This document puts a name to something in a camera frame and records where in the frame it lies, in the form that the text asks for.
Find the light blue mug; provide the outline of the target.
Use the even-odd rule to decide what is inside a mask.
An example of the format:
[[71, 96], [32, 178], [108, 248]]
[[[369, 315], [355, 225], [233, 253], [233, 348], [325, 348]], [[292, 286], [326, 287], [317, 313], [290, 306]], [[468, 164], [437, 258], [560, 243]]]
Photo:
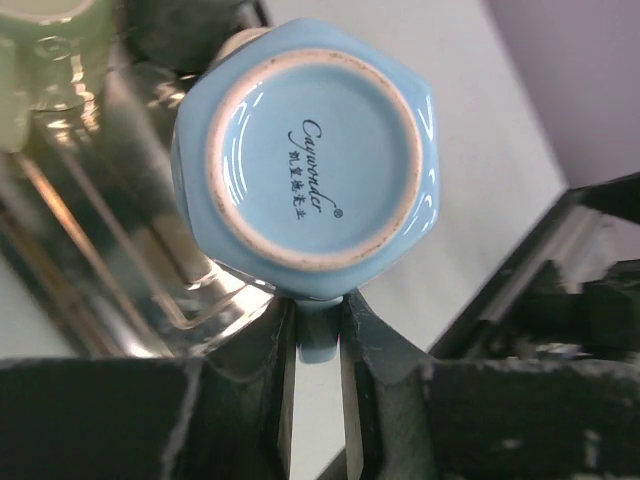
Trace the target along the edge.
[[199, 249], [292, 299], [299, 356], [322, 363], [344, 296], [437, 221], [433, 92], [328, 23], [250, 28], [182, 101], [171, 170]]

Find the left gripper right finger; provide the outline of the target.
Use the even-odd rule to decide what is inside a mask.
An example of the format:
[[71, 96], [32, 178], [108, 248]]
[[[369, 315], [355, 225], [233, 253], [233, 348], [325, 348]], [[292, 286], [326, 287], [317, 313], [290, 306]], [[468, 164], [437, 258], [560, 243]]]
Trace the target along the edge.
[[437, 360], [359, 293], [340, 327], [351, 479], [635, 479], [639, 371], [602, 360]]

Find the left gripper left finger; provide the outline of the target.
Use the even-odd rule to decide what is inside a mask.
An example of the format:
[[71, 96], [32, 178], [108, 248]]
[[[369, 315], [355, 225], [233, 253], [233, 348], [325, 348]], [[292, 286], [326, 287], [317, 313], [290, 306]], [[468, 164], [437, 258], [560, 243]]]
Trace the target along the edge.
[[5, 479], [285, 479], [293, 306], [198, 357], [1, 364]]

